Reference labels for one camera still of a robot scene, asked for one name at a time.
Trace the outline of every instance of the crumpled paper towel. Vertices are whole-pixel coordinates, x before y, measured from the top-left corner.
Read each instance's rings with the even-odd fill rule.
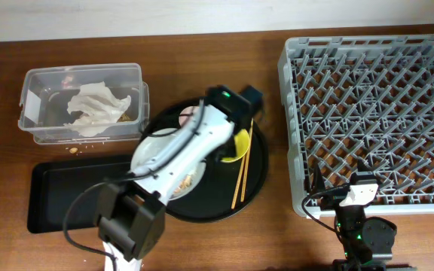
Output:
[[[80,93],[68,102],[68,113],[82,111],[80,118],[74,123],[65,123],[65,126],[91,125],[116,123],[121,115],[128,109],[132,97],[117,99],[105,82],[85,84],[80,87]],[[74,127],[80,136],[91,137],[105,131],[108,127]]]

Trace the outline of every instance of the yellow cup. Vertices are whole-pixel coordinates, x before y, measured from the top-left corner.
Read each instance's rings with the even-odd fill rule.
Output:
[[[242,158],[246,152],[249,150],[250,146],[250,137],[249,133],[246,129],[242,129],[238,134],[234,136],[235,148],[236,148],[236,157],[224,157],[222,158],[223,163],[232,163],[240,158]]]

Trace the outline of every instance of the wooden table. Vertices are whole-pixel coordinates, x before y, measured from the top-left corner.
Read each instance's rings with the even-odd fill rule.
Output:
[[[220,35],[92,38],[0,43],[0,269],[101,270],[104,258],[66,243],[62,233],[26,229],[35,164],[74,158],[66,145],[40,146],[17,127],[25,73],[62,65],[137,62],[150,87],[151,115],[208,86],[247,84],[265,93],[270,162],[261,192],[238,215],[212,224],[167,217],[166,231],[144,259],[144,270],[300,269],[343,258],[336,236],[292,210],[287,132],[277,60],[287,38],[315,35],[434,33],[434,26],[317,29]],[[129,154],[136,142],[93,144],[80,157]],[[434,270],[434,215],[388,217],[398,226],[392,263]],[[323,219],[326,223],[331,218]],[[102,248],[95,229],[76,230],[80,242]]]

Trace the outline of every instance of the wire grid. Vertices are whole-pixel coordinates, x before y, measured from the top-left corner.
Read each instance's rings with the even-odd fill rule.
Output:
[[[307,180],[317,163],[327,187],[342,184],[362,160],[383,182],[374,204],[434,203],[434,54],[306,50],[291,64]]]

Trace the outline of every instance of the wooden chopstick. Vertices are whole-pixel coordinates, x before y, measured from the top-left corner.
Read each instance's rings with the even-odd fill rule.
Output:
[[[249,169],[249,160],[250,160],[250,148],[252,147],[252,128],[254,127],[254,119],[250,120],[250,133],[249,133],[249,150],[245,155],[246,157],[246,166],[244,167],[244,181],[242,183],[242,193],[240,194],[240,201],[244,201],[244,197],[246,196],[246,184],[247,184],[247,170]]]
[[[235,203],[237,202],[237,194],[239,193],[240,178],[242,177],[242,171],[244,168],[245,160],[246,160],[246,155],[242,157],[242,161],[240,162],[239,177],[237,177],[237,184],[235,186],[234,198],[232,199],[231,209],[235,208]]]

